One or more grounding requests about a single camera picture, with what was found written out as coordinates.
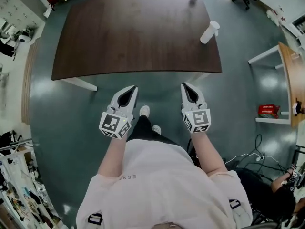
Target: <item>white sneaker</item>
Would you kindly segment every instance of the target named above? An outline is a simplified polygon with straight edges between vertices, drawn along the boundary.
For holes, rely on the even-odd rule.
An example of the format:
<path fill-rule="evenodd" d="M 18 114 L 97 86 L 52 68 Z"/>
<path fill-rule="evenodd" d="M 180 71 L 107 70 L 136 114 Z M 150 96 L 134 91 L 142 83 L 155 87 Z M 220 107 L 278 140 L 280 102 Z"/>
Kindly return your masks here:
<path fill-rule="evenodd" d="M 152 130 L 161 135 L 161 127 L 159 127 L 158 125 L 154 125 L 152 127 Z"/>
<path fill-rule="evenodd" d="M 141 115 L 144 115 L 144 116 L 146 116 L 146 117 L 148 118 L 150 112 L 151 112 L 151 110 L 150 110 L 149 106 L 144 105 L 144 106 L 142 106 L 141 109 L 140 109 L 140 116 L 141 116 Z"/>

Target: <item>wooden table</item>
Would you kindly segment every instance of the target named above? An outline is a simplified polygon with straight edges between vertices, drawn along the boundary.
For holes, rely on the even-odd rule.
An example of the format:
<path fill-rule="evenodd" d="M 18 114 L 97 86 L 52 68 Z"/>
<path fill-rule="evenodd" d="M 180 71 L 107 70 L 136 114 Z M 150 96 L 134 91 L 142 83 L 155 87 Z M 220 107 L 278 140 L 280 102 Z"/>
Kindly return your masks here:
<path fill-rule="evenodd" d="M 52 80 L 96 91 L 80 76 L 141 71 L 221 73 L 203 0 L 88 0 L 71 7 L 56 51 Z"/>
<path fill-rule="evenodd" d="M 305 66 L 302 57 L 291 48 L 279 42 L 277 46 L 250 59 L 248 63 L 253 64 L 254 62 L 263 59 L 274 52 L 279 52 L 282 60 L 282 64 L 275 66 L 275 68 L 283 68 L 285 72 L 289 111 L 287 113 L 282 112 L 282 114 L 287 114 L 288 119 L 256 118 L 255 121 L 288 124 L 293 127 L 305 119 L 305 114 L 298 114 L 297 116 L 292 114 L 292 106 L 294 103 L 296 103 L 296 99 L 302 102 L 302 105 L 305 104 Z"/>

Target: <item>gray floor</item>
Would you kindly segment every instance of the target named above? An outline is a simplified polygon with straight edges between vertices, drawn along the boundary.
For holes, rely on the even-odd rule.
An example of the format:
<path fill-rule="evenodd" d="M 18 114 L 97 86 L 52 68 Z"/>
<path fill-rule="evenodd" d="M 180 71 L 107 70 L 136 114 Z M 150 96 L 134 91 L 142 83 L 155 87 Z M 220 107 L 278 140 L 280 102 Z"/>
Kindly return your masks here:
<path fill-rule="evenodd" d="M 281 165 L 291 162 L 296 130 L 286 125 L 258 124 L 259 104 L 279 104 L 287 111 L 287 90 L 276 59 L 249 67 L 247 60 L 285 43 L 280 30 L 256 6 L 245 11 L 241 2 L 204 0 L 211 20 L 221 28 L 217 43 L 223 73 L 211 74 L 194 82 L 212 113 L 208 135 L 221 156 L 227 160 L 250 152 L 257 134 L 263 135 L 259 149 L 277 159 Z M 98 124 L 113 94 L 128 85 L 138 85 L 139 100 L 135 117 L 143 104 L 151 107 L 151 121 L 162 133 L 186 148 L 189 134 L 180 117 L 180 83 L 194 73 L 118 73 L 85 77 L 98 86 L 92 93 L 65 82 L 52 82 L 51 72 L 57 43 L 70 5 L 56 8 L 45 26 L 33 68 L 30 96 L 30 124 L 35 153 L 43 182 L 51 200 L 68 226 L 75 223 L 77 209 L 87 185 L 106 152 L 109 138 Z M 255 157 L 243 165 L 255 162 Z M 265 164 L 276 167 L 267 158 Z M 258 169 L 258 165 L 249 166 Z M 267 168 L 263 173 L 275 178 L 279 173 Z"/>

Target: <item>dark wooden tabletop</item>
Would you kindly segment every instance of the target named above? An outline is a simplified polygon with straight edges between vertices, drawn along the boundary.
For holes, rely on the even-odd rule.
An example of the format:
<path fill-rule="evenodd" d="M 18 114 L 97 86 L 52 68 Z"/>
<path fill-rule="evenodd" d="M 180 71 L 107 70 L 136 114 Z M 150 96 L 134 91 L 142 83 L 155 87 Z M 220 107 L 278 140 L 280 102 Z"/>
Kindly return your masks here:
<path fill-rule="evenodd" d="M 71 7 L 52 80 L 140 71 L 221 73 L 203 0 L 88 0 Z"/>

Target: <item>white t-shirt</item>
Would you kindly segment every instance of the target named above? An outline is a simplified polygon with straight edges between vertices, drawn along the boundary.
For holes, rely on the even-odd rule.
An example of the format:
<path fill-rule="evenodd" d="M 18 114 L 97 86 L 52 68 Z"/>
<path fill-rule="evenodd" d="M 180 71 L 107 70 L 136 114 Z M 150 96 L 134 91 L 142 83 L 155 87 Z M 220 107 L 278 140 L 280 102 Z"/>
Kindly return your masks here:
<path fill-rule="evenodd" d="M 252 212 L 236 172 L 208 177 L 180 146 L 131 140 L 122 175 L 91 179 L 76 223 L 78 229 L 151 229 L 166 222 L 185 229 L 235 229 L 240 222 L 230 199 L 241 203 L 243 227 L 249 226 Z M 100 227 L 87 222 L 94 213 L 102 214 Z"/>

